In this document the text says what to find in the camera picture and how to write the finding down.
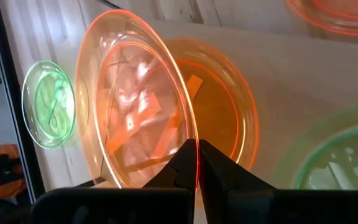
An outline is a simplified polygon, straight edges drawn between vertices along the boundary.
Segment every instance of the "wooden surface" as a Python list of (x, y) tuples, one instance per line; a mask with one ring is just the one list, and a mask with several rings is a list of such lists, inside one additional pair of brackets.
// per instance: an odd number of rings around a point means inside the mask
[(285, 3), (285, 0), (109, 1), (143, 18), (158, 21), (190, 22), (216, 27), (358, 43), (358, 37), (334, 34), (312, 26), (293, 12)]
[[(85, 30), (107, 9), (85, 0), (0, 2), (20, 80), (38, 60), (54, 60), (73, 77)], [(251, 171), (266, 181), (299, 134), (320, 119), (358, 103), (358, 45), (157, 22), (151, 17), (156, 13), (161, 12), (150, 11), (145, 18), (164, 39), (194, 37), (216, 47), (249, 82), (260, 116), (260, 147)], [(37, 148), (48, 190), (89, 180), (81, 146), (75, 139), (73, 136), (61, 150)]]

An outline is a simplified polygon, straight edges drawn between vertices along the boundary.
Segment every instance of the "plastic bowl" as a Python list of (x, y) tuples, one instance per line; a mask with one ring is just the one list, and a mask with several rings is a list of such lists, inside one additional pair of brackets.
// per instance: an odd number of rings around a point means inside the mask
[(286, 0), (304, 20), (330, 32), (358, 35), (358, 0)]
[(22, 112), (27, 130), (42, 148), (58, 148), (68, 139), (75, 120), (74, 93), (57, 64), (41, 61), (29, 69), (22, 89)]
[(250, 169), (259, 146), (259, 119), (248, 83), (221, 52), (200, 41), (164, 41), (186, 83), (198, 137)]
[(316, 124), (296, 140), (273, 178), (283, 189), (358, 190), (358, 106)]
[(196, 140), (198, 156), (195, 117), (179, 69), (136, 15), (113, 10), (93, 21), (78, 56), (76, 88), (81, 82), (88, 96), (76, 92), (76, 105), (88, 99), (89, 114), (81, 112), (77, 121), (89, 115), (79, 133), (97, 184), (102, 177), (120, 188), (142, 187), (187, 139)]

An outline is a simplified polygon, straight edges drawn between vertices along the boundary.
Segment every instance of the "wooden wall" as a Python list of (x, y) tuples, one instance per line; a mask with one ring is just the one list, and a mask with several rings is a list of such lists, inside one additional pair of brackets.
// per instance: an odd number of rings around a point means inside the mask
[(305, 22), (285, 0), (109, 0), (146, 19), (206, 24), (358, 43)]

